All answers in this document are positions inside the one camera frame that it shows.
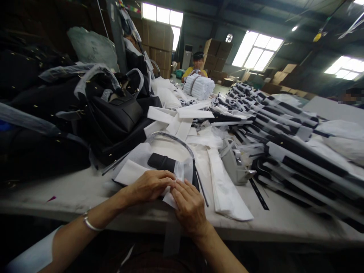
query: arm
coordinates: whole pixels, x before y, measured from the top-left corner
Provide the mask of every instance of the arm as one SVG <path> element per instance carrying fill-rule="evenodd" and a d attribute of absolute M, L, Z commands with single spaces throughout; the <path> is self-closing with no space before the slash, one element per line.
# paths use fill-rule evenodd
<path fill-rule="evenodd" d="M 207 221 L 204 199 L 195 186 L 187 180 L 185 183 L 177 181 L 172 195 L 178 205 L 177 218 L 214 272 L 247 273 L 245 267 L 231 253 L 214 227 Z"/>
<path fill-rule="evenodd" d="M 146 171 L 134 184 L 88 212 L 88 220 L 96 228 L 104 229 L 127 207 L 153 201 L 167 186 L 174 186 L 175 176 L 169 171 Z M 83 216 L 57 231 L 53 239 L 53 261 L 40 272 L 63 272 L 98 234 L 83 222 Z"/>

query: bangle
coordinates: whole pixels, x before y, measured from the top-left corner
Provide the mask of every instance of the bangle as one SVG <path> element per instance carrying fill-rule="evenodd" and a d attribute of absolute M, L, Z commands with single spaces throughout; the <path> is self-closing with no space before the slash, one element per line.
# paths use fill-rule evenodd
<path fill-rule="evenodd" d="M 86 224 L 86 226 L 90 229 L 92 229 L 93 231 L 97 231 L 97 232 L 100 232 L 100 231 L 103 231 L 104 229 L 98 229 L 96 227 L 94 227 L 93 225 L 90 224 L 90 222 L 88 221 L 88 211 L 86 211 L 84 214 L 83 214 L 84 218 L 83 218 L 83 221 L 84 223 Z"/>

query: person's left hand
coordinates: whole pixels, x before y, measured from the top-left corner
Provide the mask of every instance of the person's left hand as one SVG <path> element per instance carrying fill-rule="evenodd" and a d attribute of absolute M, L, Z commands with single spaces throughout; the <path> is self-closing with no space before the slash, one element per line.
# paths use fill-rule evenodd
<path fill-rule="evenodd" d="M 205 73 L 204 73 L 204 72 L 202 72 L 202 71 L 199 71 L 199 72 L 198 72 L 198 74 L 199 74 L 200 76 L 206 77 Z"/>
<path fill-rule="evenodd" d="M 170 171 L 146 171 L 141 177 L 120 192 L 128 206 L 156 200 L 167 186 L 174 187 L 176 177 Z"/>

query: bag handle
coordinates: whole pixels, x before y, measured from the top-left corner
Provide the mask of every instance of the bag handle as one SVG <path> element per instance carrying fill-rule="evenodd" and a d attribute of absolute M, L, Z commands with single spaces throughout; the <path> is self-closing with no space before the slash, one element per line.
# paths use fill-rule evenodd
<path fill-rule="evenodd" d="M 108 67 L 105 64 L 96 64 L 93 68 L 91 68 L 89 71 L 86 72 L 85 75 L 80 79 L 78 84 L 76 85 L 74 94 L 76 98 L 81 100 L 80 93 L 83 94 L 86 97 L 86 101 L 88 101 L 87 95 L 86 95 L 86 84 L 87 81 L 91 80 L 93 76 L 96 74 L 104 73 L 106 76 L 109 77 L 111 80 L 111 83 L 115 89 L 115 93 L 117 93 L 119 96 L 124 96 L 124 93 L 122 91 L 122 88 L 120 87 L 120 84 L 118 80 L 116 79 L 115 75 L 108 69 Z"/>
<path fill-rule="evenodd" d="M 134 98 L 137 98 L 139 92 L 141 91 L 141 89 L 143 88 L 143 85 L 144 85 L 144 76 L 143 76 L 142 72 L 138 68 L 133 68 L 132 70 L 130 70 L 129 72 L 127 72 L 126 75 L 129 76 L 133 71 L 137 71 L 138 74 L 139 74 L 139 77 L 140 77 L 138 91 L 135 94 L 133 94 L 133 97 Z"/>

